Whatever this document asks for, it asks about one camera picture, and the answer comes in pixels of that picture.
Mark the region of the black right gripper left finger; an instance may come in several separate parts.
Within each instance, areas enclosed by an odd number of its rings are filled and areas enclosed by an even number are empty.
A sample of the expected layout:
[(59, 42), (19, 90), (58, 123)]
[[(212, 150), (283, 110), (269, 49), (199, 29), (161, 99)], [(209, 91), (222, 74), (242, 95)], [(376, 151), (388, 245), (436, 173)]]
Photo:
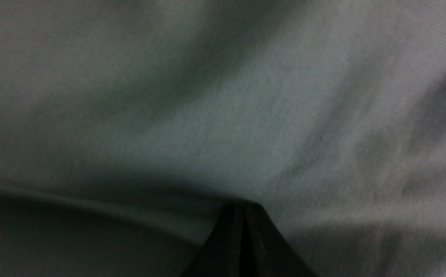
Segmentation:
[(181, 276), (238, 277), (243, 226), (243, 208), (224, 206), (213, 231)]

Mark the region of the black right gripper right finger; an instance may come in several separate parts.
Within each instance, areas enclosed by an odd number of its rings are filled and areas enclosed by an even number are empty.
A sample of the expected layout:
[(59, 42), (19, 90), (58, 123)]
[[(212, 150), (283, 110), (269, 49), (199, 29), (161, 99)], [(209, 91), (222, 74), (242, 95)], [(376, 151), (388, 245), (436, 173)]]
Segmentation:
[(253, 266), (258, 277), (316, 277), (258, 204), (245, 207)]

